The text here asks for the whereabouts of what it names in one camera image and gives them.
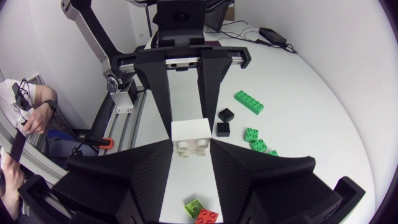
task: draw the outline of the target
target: black cable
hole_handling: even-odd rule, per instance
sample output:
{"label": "black cable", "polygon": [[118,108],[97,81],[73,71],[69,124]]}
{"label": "black cable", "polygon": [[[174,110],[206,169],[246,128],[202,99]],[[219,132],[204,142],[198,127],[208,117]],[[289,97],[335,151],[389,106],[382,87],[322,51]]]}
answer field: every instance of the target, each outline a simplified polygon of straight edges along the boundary
{"label": "black cable", "polygon": [[227,34],[226,32],[224,32],[224,31],[220,31],[221,33],[223,33],[224,35],[227,35],[228,37],[230,37],[230,38],[233,38],[233,39],[237,39],[237,40],[243,40],[243,41],[247,41],[247,42],[252,42],[252,43],[254,43],[254,41],[252,41],[252,40],[246,40],[245,38],[243,38],[241,35],[239,35],[239,34],[236,34],[236,33],[234,33],[234,32],[230,32],[230,33],[233,33],[233,34],[235,34],[235,35],[237,35],[237,36],[239,36],[239,37],[242,37],[242,39],[240,39],[240,38],[237,38],[237,37],[233,37],[233,36],[231,36],[231,35],[229,35],[229,34]]}
{"label": "black cable", "polygon": [[223,24],[223,26],[227,26],[227,25],[230,25],[230,24],[235,24],[237,22],[244,22],[244,23],[246,23],[246,25],[249,25],[248,22],[246,22],[246,21],[235,21],[235,22],[230,22],[230,23],[227,23],[227,24]]}
{"label": "black cable", "polygon": [[243,35],[243,37],[244,37],[246,40],[250,40],[249,38],[246,37],[246,34],[248,34],[248,33],[250,33],[250,32],[258,33],[259,31],[249,31],[249,32],[245,32],[244,35]]}
{"label": "black cable", "polygon": [[21,116],[21,118],[24,120],[24,122],[22,124],[26,124],[27,119],[24,117],[24,115],[22,115],[22,112],[19,109],[18,105],[16,103],[13,103],[13,105],[14,105],[14,111],[17,112]]}
{"label": "black cable", "polygon": [[294,50],[292,44],[274,45],[274,44],[270,44],[270,43],[265,42],[265,41],[260,40],[260,39],[257,39],[256,41],[253,41],[253,40],[244,38],[244,37],[242,37],[242,36],[240,35],[240,34],[242,34],[242,32],[241,32],[240,34],[236,34],[236,33],[234,33],[234,32],[228,32],[228,33],[235,34],[237,37],[233,37],[233,36],[227,34],[227,32],[224,32],[224,31],[222,31],[222,30],[221,30],[220,32],[223,33],[224,35],[227,35],[229,38],[232,38],[232,39],[243,40],[243,41],[247,41],[247,42],[250,42],[250,43],[266,45],[266,46],[268,46],[268,47],[282,48],[282,49],[284,49],[285,51],[287,51],[287,52],[289,52],[289,53],[297,54],[297,51]]}
{"label": "black cable", "polygon": [[20,84],[18,85],[18,90],[22,93],[22,97],[29,103],[29,100],[31,104],[29,105],[30,107],[33,107],[34,102],[33,99],[30,97],[30,88],[27,80],[25,78],[22,79]]}

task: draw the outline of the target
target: red duplo brick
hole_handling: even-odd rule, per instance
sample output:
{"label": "red duplo brick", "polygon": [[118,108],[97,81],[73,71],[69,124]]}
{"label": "red duplo brick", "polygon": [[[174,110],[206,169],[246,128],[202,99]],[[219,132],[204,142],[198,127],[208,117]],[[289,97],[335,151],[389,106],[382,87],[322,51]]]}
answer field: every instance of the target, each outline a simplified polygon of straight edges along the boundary
{"label": "red duplo brick", "polygon": [[195,223],[196,224],[216,223],[217,217],[218,213],[202,209],[200,210],[199,216]]}

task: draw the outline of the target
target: white wall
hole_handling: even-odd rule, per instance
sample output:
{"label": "white wall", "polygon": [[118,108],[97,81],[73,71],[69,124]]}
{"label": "white wall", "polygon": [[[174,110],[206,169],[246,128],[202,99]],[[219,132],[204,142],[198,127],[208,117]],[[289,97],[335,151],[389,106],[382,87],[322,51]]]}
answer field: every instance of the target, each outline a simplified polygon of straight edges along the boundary
{"label": "white wall", "polygon": [[235,7],[236,21],[286,37],[341,101],[368,154],[377,208],[398,164],[398,45],[379,1],[238,0]]}
{"label": "white wall", "polygon": [[[115,46],[132,52],[137,44],[126,1],[93,1],[92,7]],[[106,95],[101,65],[60,1],[7,1],[0,12],[0,67],[4,78],[42,74],[59,97],[73,128],[91,128]]]}
{"label": "white wall", "polygon": [[[132,18],[132,24],[134,27],[134,34],[136,35],[137,45],[146,45],[150,39],[150,35],[145,8],[137,7],[133,4],[130,4],[129,10]],[[152,20],[157,12],[156,5],[149,6],[148,10],[150,17],[150,26],[152,27],[152,35],[154,35],[157,31],[157,25],[154,24]]]}

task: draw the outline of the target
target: white block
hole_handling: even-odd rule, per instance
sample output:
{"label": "white block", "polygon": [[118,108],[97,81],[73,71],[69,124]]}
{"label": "white block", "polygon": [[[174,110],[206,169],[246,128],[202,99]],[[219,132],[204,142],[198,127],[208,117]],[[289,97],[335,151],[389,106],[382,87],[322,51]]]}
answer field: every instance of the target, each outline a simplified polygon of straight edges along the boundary
{"label": "white block", "polygon": [[205,156],[210,151],[211,131],[207,118],[172,121],[174,151],[180,158],[191,155]]}

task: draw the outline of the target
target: green duplo brick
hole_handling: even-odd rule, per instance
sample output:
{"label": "green duplo brick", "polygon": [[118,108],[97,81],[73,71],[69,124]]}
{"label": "green duplo brick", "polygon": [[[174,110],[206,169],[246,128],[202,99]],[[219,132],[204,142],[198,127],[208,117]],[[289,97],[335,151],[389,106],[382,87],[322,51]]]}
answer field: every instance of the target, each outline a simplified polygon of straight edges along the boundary
{"label": "green duplo brick", "polygon": [[265,152],[267,151],[267,145],[264,143],[262,139],[257,140],[250,144],[250,148],[257,152]]}
{"label": "green duplo brick", "polygon": [[278,153],[275,150],[272,150],[271,152],[268,152],[268,155],[279,156]]}
{"label": "green duplo brick", "polygon": [[203,206],[197,199],[184,207],[185,207],[186,211],[188,212],[188,214],[191,216],[191,218],[197,217],[200,213],[200,210],[203,209]]}
{"label": "green duplo brick", "polygon": [[249,108],[249,110],[253,111],[255,114],[259,114],[263,109],[264,105],[258,102],[256,99],[243,92],[243,90],[239,91],[235,94],[235,100],[238,100],[245,107]]}
{"label": "green duplo brick", "polygon": [[259,131],[252,128],[247,128],[246,135],[244,136],[244,141],[254,142],[257,141]]}

